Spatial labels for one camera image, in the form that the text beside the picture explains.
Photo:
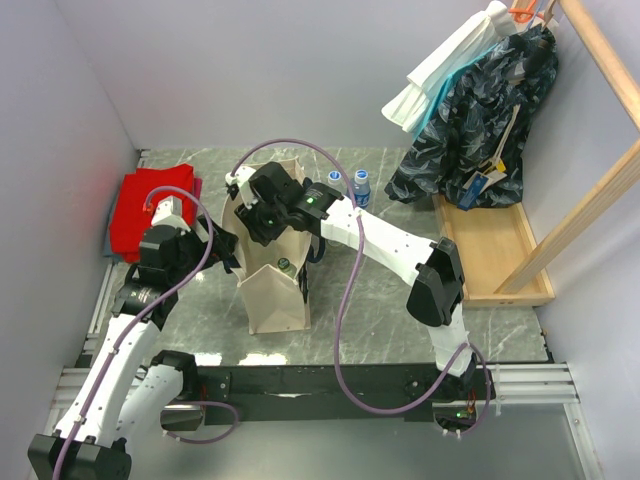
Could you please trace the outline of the clear bottle white blue cap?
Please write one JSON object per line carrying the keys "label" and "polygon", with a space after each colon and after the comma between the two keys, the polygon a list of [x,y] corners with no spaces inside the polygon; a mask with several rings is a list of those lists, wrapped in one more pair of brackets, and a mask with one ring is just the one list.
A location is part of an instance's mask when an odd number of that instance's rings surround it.
{"label": "clear bottle white blue cap", "polygon": [[344,187],[343,176],[337,170],[332,170],[329,172],[327,176],[327,183],[331,188],[338,191],[341,191]]}

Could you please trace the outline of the beige canvas tote bag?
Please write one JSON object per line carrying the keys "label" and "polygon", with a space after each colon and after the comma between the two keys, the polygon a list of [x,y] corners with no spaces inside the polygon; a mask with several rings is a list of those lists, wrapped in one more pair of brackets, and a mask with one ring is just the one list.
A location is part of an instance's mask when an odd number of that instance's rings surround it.
{"label": "beige canvas tote bag", "polygon": [[[304,173],[297,159],[276,163],[291,177],[303,180]],[[306,262],[314,230],[313,217],[305,211],[303,200],[298,207],[310,218],[311,232],[297,232],[288,227],[267,246],[253,242],[235,214],[238,206],[251,207],[256,202],[248,182],[265,164],[242,165],[226,176],[228,197],[222,213],[222,227],[238,237],[235,256],[240,267],[232,272],[238,280],[252,335],[304,330],[311,324]],[[278,270],[276,263],[281,257],[288,258],[297,267],[296,279]]]}

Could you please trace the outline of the blue label water bottle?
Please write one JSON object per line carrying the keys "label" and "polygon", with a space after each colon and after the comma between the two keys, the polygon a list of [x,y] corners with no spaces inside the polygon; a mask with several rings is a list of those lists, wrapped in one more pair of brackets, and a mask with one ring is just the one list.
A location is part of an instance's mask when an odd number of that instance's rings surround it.
{"label": "blue label water bottle", "polygon": [[352,178],[352,188],[356,205],[361,209],[366,209],[371,195],[369,174],[364,169],[359,169]]}

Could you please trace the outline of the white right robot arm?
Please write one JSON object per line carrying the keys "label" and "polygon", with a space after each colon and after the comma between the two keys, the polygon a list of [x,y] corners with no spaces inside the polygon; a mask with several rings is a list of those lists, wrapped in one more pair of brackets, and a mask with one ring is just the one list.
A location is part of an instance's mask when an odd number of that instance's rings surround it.
{"label": "white right robot arm", "polygon": [[323,183],[303,185],[276,162],[241,166],[226,176],[235,210],[250,238],[267,246],[286,228],[306,232],[361,252],[401,278],[411,291],[408,313],[426,326],[440,372],[437,397],[465,399],[478,357],[463,321],[464,273],[456,244],[419,237],[353,206]]}

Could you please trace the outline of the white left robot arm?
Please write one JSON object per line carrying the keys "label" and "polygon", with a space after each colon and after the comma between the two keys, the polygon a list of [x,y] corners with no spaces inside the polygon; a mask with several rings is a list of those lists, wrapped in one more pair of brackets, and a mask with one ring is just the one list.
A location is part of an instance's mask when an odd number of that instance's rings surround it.
{"label": "white left robot arm", "polygon": [[37,434],[28,458],[39,479],[126,479],[134,439],[173,402],[209,406],[194,355],[163,350],[139,385],[143,358],[197,273],[233,256],[235,235],[208,214],[189,226],[156,214],[140,258],[117,290],[103,344],[79,392],[51,434]]}

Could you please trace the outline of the red folded cloth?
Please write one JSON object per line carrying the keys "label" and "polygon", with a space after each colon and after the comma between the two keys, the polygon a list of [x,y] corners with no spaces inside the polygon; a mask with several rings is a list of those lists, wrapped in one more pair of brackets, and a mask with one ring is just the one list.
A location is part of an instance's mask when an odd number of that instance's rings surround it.
{"label": "red folded cloth", "polygon": [[156,194],[147,205],[148,194],[157,187],[174,186],[196,193],[198,181],[192,166],[181,164],[167,169],[137,168],[124,176],[113,214],[109,222],[110,251],[124,262],[139,261],[139,242],[151,226],[151,208],[167,196],[174,195],[182,201],[182,217],[191,224],[195,220],[195,205],[183,194],[164,191]]}

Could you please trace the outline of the green cap bottle front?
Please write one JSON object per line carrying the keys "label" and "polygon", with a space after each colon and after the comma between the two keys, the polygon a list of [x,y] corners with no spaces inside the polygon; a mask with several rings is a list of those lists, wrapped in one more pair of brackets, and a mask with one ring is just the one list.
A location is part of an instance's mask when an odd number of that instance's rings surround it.
{"label": "green cap bottle front", "polygon": [[297,267],[288,258],[279,258],[276,266],[281,273],[287,275],[291,279],[297,278]]}

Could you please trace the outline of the black base beam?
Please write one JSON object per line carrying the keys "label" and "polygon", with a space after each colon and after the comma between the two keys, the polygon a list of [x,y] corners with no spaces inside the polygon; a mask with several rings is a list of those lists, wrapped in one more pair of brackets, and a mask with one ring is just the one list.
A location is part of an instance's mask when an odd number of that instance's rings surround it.
{"label": "black base beam", "polygon": [[[391,409],[420,398],[437,380],[432,363],[343,365],[343,378],[358,399]],[[331,365],[233,366],[198,368],[204,398],[233,406],[242,422],[371,418],[339,386]],[[430,422],[433,406],[493,400],[492,375],[478,368],[459,379],[447,376],[419,406],[402,413],[406,421]]]}

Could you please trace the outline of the white pleated garment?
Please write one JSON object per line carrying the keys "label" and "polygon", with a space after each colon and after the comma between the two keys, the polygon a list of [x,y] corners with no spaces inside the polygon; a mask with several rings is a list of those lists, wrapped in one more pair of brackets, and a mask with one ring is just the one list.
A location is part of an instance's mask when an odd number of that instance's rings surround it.
{"label": "white pleated garment", "polygon": [[407,86],[382,107],[382,115],[404,132],[414,132],[450,74],[516,32],[507,6],[491,1],[407,75]]}

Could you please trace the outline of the teal garment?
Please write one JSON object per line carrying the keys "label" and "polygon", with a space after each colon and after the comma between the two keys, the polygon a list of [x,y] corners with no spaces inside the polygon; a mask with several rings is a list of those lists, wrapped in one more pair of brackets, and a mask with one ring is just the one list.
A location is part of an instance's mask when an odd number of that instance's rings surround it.
{"label": "teal garment", "polygon": [[413,140],[418,138],[419,134],[432,118],[433,114],[437,111],[438,106],[444,100],[447,92],[461,78],[462,74],[465,73],[482,56],[494,50],[497,44],[498,41],[487,45],[481,45],[477,52],[461,55],[455,60],[449,61],[446,74],[442,75],[439,83],[430,90],[430,93],[434,93],[434,96],[430,99],[424,113],[421,115],[418,123],[412,130]]}

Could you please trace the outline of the blue hang tag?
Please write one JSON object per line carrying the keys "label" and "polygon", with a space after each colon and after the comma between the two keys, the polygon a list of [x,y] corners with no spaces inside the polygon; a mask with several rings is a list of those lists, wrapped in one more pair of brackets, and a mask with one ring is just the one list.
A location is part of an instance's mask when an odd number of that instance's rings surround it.
{"label": "blue hang tag", "polygon": [[463,185],[463,195],[458,202],[458,208],[463,211],[471,209],[484,190],[488,180],[489,178],[485,174],[479,171],[474,172]]}

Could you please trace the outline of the dark patterned shirt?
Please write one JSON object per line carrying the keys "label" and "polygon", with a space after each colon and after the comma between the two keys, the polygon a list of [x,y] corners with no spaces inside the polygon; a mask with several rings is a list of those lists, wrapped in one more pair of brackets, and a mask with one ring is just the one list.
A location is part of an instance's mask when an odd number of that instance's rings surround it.
{"label": "dark patterned shirt", "polygon": [[536,112],[559,68],[556,39],[537,25],[502,39],[447,92],[385,186],[413,203],[441,194],[458,206],[463,185],[479,171],[489,180],[473,208],[522,201],[522,153]]}

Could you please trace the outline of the wooden tray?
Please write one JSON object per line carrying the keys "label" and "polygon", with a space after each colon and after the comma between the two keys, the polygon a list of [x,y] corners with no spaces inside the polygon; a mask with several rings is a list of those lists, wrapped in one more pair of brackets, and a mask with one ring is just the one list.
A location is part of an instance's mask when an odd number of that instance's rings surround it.
{"label": "wooden tray", "polygon": [[555,298],[546,271],[514,294],[498,291],[537,246],[522,205],[463,211],[441,195],[434,196],[433,203],[441,235],[451,239],[459,251],[467,307],[536,307]]}

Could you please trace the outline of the orange clothes hanger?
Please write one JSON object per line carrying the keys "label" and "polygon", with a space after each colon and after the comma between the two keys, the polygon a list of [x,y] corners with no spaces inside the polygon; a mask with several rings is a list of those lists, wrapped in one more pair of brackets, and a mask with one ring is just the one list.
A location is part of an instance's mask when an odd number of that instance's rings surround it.
{"label": "orange clothes hanger", "polygon": [[514,0],[509,13],[516,24],[525,24],[537,16],[537,0]]}

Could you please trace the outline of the wooden rack frame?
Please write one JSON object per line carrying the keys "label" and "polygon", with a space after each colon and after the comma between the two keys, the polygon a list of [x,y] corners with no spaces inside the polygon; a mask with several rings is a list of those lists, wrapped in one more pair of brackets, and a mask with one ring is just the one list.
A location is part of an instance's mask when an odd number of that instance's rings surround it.
{"label": "wooden rack frame", "polygon": [[556,294],[639,235],[639,4],[559,1],[560,61],[524,152],[537,240],[498,290],[547,272]]}

